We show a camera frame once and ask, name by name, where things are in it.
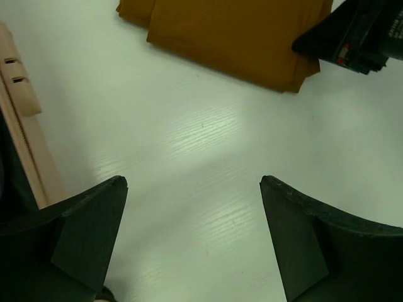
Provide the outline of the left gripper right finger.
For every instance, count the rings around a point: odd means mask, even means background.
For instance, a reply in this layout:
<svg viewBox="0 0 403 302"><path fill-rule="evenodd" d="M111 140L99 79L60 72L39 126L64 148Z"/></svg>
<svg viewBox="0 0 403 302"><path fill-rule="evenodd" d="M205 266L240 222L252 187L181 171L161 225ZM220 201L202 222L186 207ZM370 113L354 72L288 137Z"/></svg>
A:
<svg viewBox="0 0 403 302"><path fill-rule="evenodd" d="M402 229L260 182L287 301L401 301Z"/></svg>

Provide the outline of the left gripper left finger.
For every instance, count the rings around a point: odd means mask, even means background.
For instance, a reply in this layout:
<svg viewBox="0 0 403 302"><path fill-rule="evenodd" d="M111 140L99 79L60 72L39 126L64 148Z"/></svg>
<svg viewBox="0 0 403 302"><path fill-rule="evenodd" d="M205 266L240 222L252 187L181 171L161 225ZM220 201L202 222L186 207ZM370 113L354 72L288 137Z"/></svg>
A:
<svg viewBox="0 0 403 302"><path fill-rule="evenodd" d="M1 223L1 301L115 301L106 274L128 185L112 177Z"/></svg>

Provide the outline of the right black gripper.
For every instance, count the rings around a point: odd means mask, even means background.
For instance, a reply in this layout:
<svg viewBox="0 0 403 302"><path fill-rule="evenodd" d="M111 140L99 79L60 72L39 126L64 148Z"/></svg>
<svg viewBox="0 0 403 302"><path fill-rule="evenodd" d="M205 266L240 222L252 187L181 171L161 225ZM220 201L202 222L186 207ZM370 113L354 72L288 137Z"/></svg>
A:
<svg viewBox="0 0 403 302"><path fill-rule="evenodd" d="M344 1L300 35L294 52L367 75L402 60L402 0Z"/></svg>

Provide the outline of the mustard brown cloth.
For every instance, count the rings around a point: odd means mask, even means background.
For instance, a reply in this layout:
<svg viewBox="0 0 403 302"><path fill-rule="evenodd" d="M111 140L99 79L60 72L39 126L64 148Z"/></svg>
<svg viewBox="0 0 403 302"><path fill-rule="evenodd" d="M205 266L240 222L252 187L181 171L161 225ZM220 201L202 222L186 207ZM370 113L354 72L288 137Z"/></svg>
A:
<svg viewBox="0 0 403 302"><path fill-rule="evenodd" d="M147 41L278 92L299 92L320 71L292 43L327 17L331 1L121 1L118 15Z"/></svg>

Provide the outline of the pink hard-shell suitcase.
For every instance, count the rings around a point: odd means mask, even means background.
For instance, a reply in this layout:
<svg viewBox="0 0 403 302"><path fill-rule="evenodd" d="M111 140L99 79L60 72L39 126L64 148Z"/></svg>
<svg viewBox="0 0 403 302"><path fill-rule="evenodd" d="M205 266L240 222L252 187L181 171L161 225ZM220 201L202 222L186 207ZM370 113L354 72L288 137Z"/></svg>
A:
<svg viewBox="0 0 403 302"><path fill-rule="evenodd" d="M1 219L65 198L37 116L42 107L5 23L1 23Z"/></svg>

